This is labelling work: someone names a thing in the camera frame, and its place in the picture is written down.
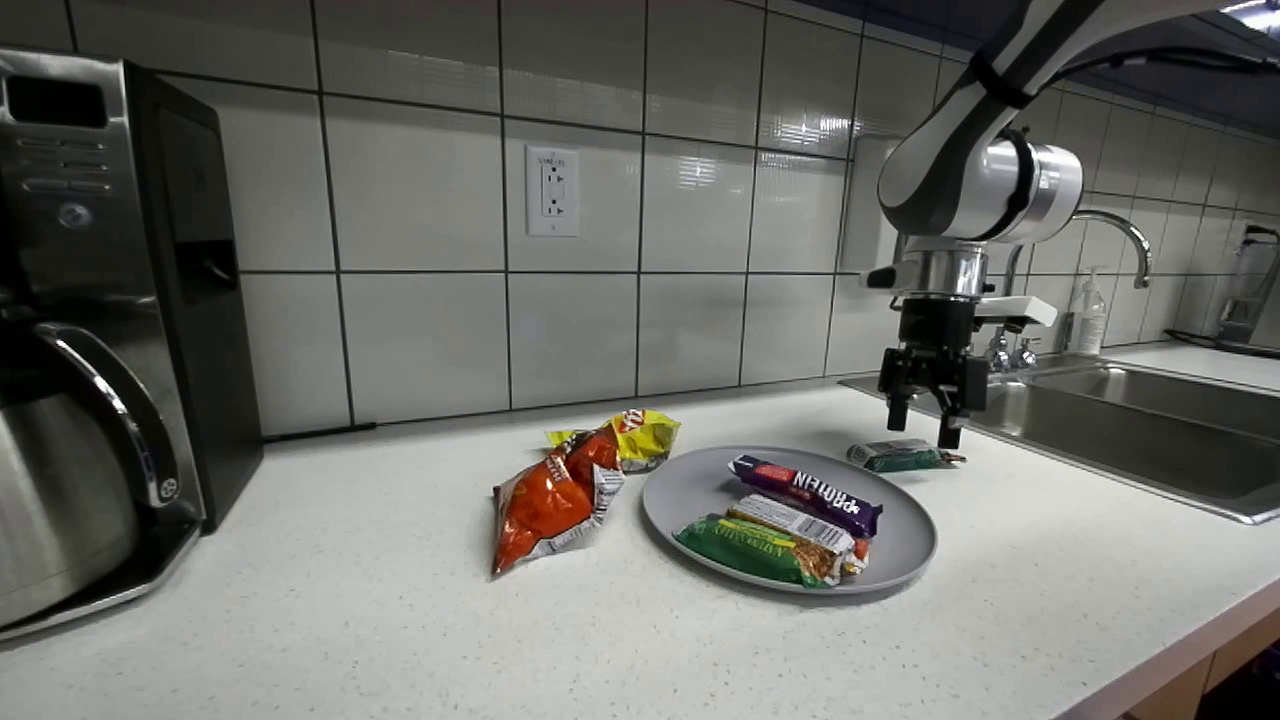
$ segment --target snack bag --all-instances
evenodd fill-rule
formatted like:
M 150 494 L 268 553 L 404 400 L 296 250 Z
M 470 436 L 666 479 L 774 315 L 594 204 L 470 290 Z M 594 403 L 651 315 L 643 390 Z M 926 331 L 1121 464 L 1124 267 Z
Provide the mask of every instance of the snack bag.
M 592 473 L 589 479 L 571 476 L 566 455 L 549 455 L 490 486 L 490 576 L 583 542 L 604 523 L 604 513 L 618 486 L 625 482 L 616 473 Z
M 490 486 L 490 576 L 583 542 L 625 486 L 625 473 L 657 469 L 675 443 L 664 410 L 625 410 L 594 433 L 552 433 L 552 452 Z
M 594 433 L 552 433 L 552 452 L 575 452 L 580 443 L 592 443 L 592 464 L 618 469 L 618 473 L 651 473 L 672 455 L 681 425 L 666 410 L 657 408 L 631 408 L 612 415 Z

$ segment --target stainless steel sink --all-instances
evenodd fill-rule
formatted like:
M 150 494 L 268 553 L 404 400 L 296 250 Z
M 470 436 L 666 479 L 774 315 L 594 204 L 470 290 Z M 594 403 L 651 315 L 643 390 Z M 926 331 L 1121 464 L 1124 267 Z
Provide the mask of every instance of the stainless steel sink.
M 1280 397 L 1086 358 L 990 384 L 971 425 L 1241 523 L 1280 517 Z

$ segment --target white tile wall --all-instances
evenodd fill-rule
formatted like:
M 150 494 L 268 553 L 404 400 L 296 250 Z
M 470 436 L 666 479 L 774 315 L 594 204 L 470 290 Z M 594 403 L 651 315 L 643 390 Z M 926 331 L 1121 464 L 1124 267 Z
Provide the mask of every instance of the white tile wall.
M 761 36 L 765 16 L 739 5 L 649 0 L 649 131 L 753 142 Z
M 502 277 L 349 277 L 355 419 L 506 408 Z
M 810 154 L 761 154 L 753 272 L 830 272 L 845 164 Z
M 178 79 L 221 112 L 238 267 L 330 267 L 320 100 Z
M 506 112 L 641 127 L 643 0 L 502 5 Z
M 1184 277 L 1155 277 L 1148 290 L 1142 329 L 1136 340 L 1155 345 L 1164 340 L 1164 329 L 1172 329 L 1180 306 Z
M 565 149 L 580 164 L 580 233 L 537 235 L 529 222 L 529 149 Z M 634 272 L 641 137 L 556 125 L 506 125 L 506 260 L 511 267 Z
M 766 16 L 761 142 L 845 154 L 854 119 L 850 31 Z
M 739 378 L 739 277 L 641 281 L 641 390 L 726 389 Z
M 865 39 L 858 137 L 906 137 L 930 112 L 941 57 Z
M 86 53 L 224 117 L 271 436 L 870 374 L 901 320 L 865 286 L 897 245 L 881 164 L 962 66 L 794 0 L 72 7 Z M 64 45 L 64 5 L 13 0 L 0 36 Z M 1127 240 L 1076 220 L 1018 290 L 1068 304 L 1103 267 L 1106 345 L 1212 329 L 1244 222 L 1280 217 L 1280 142 L 1081 82 L 1018 125 L 1155 245 L 1136 290 Z M 580 161 L 575 235 L 529 233 L 529 149 Z
M 753 277 L 745 378 L 810 378 L 828 365 L 830 277 Z
M 502 267 L 500 119 L 326 103 L 343 267 Z
M 634 390 L 634 277 L 511 277 L 511 403 Z
M 870 290 L 865 277 L 835 277 L 830 306 L 830 374 L 874 374 L 883 348 L 897 348 L 901 311 L 886 306 L 886 290 Z
M 874 137 L 854 140 L 850 170 L 845 185 L 845 233 L 835 246 L 839 272 L 870 272 L 893 263 L 897 226 L 881 210 L 881 192 L 874 192 L 881 164 L 886 161 L 893 149 L 897 140 L 874 140 Z
M 164 70 L 315 89 L 309 0 L 77 0 L 79 53 Z
M 494 0 L 315 0 L 323 89 L 500 107 Z
M 649 140 L 643 272 L 745 272 L 753 235 L 753 150 Z
M 259 425 L 268 436 L 349 428 L 330 277 L 244 277 Z

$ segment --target coffee maker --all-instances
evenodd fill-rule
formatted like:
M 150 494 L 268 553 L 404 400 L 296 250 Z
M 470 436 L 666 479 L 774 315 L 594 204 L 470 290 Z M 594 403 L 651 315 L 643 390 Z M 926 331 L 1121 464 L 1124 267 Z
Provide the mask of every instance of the coffee maker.
M 0 644 L 155 588 L 257 464 L 214 112 L 0 46 Z

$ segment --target white countertop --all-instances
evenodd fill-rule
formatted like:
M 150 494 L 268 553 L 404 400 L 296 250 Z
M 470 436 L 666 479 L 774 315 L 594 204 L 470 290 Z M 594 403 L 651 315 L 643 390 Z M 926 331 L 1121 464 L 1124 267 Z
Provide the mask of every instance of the white countertop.
M 1142 365 L 1169 374 L 1212 378 L 1212 384 L 1280 397 L 1280 358 L 1271 355 L 1158 345 L 1158 348 L 1114 351 L 1113 358 Z
M 681 452 L 845 452 L 874 397 L 664 403 Z M 901 482 L 941 553 L 881 604 L 712 582 L 641 529 L 631 479 L 589 553 L 486 579 L 486 486 L 545 428 L 609 408 L 424 425 L 268 452 L 244 503 L 150 599 L 0 650 L 2 720 L 246 715 L 1050 715 L 1280 579 L 1241 529 L 967 433 Z

